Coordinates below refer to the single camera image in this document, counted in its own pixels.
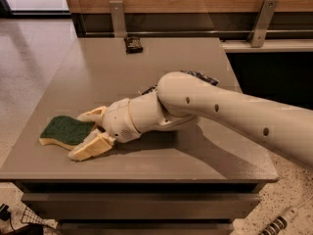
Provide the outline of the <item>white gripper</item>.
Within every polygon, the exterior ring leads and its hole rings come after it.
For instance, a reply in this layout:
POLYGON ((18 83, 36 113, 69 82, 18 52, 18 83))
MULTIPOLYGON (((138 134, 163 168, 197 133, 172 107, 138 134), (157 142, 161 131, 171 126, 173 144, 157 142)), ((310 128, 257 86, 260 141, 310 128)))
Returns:
POLYGON ((109 107, 102 106, 85 112, 77 119, 102 125, 106 132, 93 130, 81 144, 68 153, 68 157, 73 161, 85 161, 97 157, 109 151, 115 140, 127 143, 141 136, 133 123, 128 98, 114 102, 109 107))

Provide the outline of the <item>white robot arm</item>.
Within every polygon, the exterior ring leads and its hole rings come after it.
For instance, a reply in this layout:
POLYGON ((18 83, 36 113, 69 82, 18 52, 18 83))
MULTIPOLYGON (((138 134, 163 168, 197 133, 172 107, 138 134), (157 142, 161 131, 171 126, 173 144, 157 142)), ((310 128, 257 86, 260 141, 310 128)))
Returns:
POLYGON ((80 115, 80 121, 93 121, 103 129, 92 131, 68 156, 84 161, 110 150, 114 142, 127 143, 153 130, 178 130, 197 117, 219 122, 285 158, 313 167, 312 110, 219 88, 214 79, 192 71, 170 72, 139 97, 80 115))

